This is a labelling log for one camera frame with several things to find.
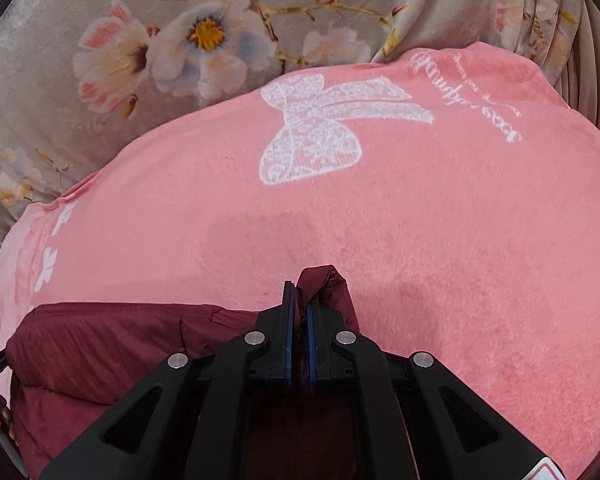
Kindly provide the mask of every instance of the white butterfly print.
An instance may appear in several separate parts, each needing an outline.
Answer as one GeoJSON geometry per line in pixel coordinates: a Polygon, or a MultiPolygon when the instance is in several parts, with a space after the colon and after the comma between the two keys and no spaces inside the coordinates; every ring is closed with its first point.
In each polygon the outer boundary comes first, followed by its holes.
{"type": "Polygon", "coordinates": [[[56,266],[56,258],[58,257],[58,249],[53,250],[51,247],[45,249],[45,253],[42,255],[42,271],[38,277],[36,285],[34,287],[35,292],[40,292],[42,286],[48,283],[51,279],[51,275],[54,273],[54,267],[56,266]]]}
{"type": "Polygon", "coordinates": [[[58,221],[56,222],[54,230],[51,231],[51,236],[52,237],[53,236],[58,236],[58,233],[60,232],[60,228],[62,227],[62,225],[66,224],[69,221],[69,218],[71,218],[71,213],[74,212],[76,204],[77,204],[77,202],[73,202],[71,204],[68,204],[62,210],[62,212],[60,213],[60,216],[58,217],[58,221]]]}
{"type": "Polygon", "coordinates": [[[433,122],[428,110],[407,103],[411,96],[385,77],[324,88],[322,74],[296,75],[261,90],[271,107],[282,110],[285,124],[260,158],[260,180],[284,184],[356,164],[362,147],[340,121],[402,119],[433,122]]]}

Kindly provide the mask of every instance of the black clamp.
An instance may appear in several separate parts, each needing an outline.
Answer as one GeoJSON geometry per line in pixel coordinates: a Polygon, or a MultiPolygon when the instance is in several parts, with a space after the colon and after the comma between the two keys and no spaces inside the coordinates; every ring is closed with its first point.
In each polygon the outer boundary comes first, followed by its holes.
{"type": "Polygon", "coordinates": [[[294,352],[308,361],[314,395],[349,396],[356,480],[522,480],[547,460],[431,354],[382,352],[317,298],[296,339],[307,346],[294,349],[295,300],[286,282],[282,304],[216,355],[169,356],[40,480],[243,478],[250,398],[292,387],[294,352]]]}

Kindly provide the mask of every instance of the silver rivet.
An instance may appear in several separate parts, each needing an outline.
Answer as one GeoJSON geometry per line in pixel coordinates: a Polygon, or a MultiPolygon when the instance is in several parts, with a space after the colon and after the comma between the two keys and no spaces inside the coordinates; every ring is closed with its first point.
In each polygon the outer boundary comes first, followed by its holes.
{"type": "Polygon", "coordinates": [[[259,345],[264,343],[264,334],[262,332],[258,332],[254,330],[253,332],[249,332],[244,336],[244,341],[247,345],[259,345]]]}
{"type": "Polygon", "coordinates": [[[427,352],[418,352],[413,356],[413,362],[420,368],[429,368],[433,364],[433,356],[427,352]]]}
{"type": "Polygon", "coordinates": [[[173,355],[170,355],[169,358],[167,359],[167,364],[171,368],[176,368],[176,370],[178,368],[182,368],[183,366],[186,366],[188,362],[189,362],[189,358],[184,354],[173,354],[173,355]]]}
{"type": "Polygon", "coordinates": [[[349,330],[343,330],[336,334],[336,341],[341,345],[350,345],[356,342],[356,335],[349,330]]]}

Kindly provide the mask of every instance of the gray floral pillow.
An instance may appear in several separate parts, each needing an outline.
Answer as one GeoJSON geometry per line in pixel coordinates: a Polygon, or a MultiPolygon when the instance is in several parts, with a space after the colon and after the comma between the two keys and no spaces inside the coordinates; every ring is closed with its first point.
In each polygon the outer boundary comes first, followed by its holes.
{"type": "Polygon", "coordinates": [[[557,80],[581,4],[15,0],[0,20],[0,236],[155,126],[300,68],[485,41],[557,80]]]}

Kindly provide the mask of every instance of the pink fleece blanket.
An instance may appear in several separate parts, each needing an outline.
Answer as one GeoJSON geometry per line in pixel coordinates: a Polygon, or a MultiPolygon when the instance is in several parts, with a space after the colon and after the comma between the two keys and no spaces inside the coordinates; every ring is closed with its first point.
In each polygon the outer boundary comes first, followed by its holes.
{"type": "Polygon", "coordinates": [[[427,349],[576,478],[600,449],[600,133],[474,44],[305,70],[127,146],[0,254],[0,339],[66,301],[261,310],[347,277],[365,335],[427,349]]]}

